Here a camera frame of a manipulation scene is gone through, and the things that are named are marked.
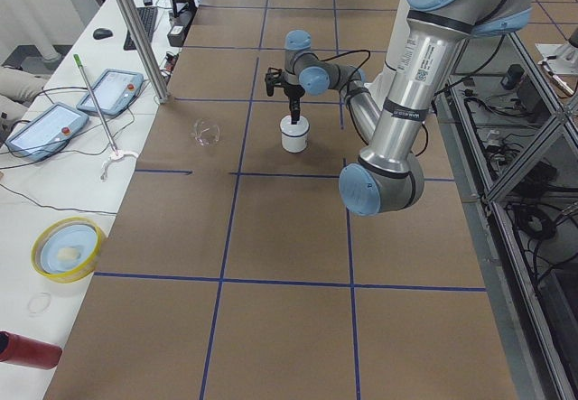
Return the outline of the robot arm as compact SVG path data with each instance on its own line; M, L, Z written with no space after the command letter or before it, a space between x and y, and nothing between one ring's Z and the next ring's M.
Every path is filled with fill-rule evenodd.
M531 0L406 1L409 34L381 105L359 69L320 60L308 32L285 37L284 85L310 95L338 91L367 143L339 178L343 204L359 216L406 209L421 197L424 175L412 147L459 43L520 30L531 13Z

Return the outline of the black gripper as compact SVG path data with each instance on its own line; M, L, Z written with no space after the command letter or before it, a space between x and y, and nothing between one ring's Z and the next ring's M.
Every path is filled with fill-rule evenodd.
M304 89L300 84L294 85L286 83L284 93L289 100L291 125L296 125L301 117L300 101L304 96Z

